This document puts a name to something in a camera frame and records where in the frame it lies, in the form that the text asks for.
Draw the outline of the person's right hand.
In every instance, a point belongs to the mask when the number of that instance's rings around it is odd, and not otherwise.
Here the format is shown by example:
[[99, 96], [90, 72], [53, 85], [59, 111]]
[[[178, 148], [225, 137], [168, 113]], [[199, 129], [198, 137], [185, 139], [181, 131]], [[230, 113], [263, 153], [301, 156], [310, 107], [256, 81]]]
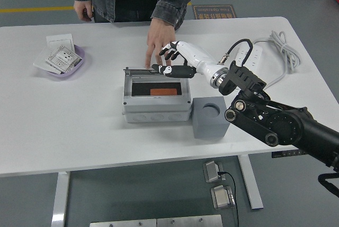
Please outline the person's right hand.
[[74, 10], [81, 21], [91, 22], [93, 18], [92, 1], [74, 1]]

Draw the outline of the person's left hand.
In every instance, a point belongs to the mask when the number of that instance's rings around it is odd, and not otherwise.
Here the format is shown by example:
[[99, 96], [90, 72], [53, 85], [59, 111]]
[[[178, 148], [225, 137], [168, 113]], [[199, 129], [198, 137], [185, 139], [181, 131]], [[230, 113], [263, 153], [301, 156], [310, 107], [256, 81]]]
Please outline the person's left hand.
[[174, 27], [164, 20], [152, 18], [147, 35], [145, 67], [150, 68], [152, 57], [155, 57], [156, 64], [162, 65], [163, 60], [159, 53], [172, 41], [175, 41]]

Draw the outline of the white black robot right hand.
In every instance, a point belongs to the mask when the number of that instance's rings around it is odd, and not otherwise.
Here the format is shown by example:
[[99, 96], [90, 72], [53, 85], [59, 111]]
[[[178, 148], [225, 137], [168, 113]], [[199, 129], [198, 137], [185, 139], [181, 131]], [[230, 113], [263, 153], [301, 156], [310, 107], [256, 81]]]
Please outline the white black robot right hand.
[[204, 49], [188, 42], [170, 42], [162, 48], [159, 54], [165, 53], [168, 53], [166, 59], [176, 58], [179, 55], [185, 59], [183, 65], [152, 65], [152, 69], [167, 77], [193, 78], [196, 73], [199, 73], [204, 75], [208, 82], [213, 82], [218, 77], [228, 73], [228, 68], [218, 64]]

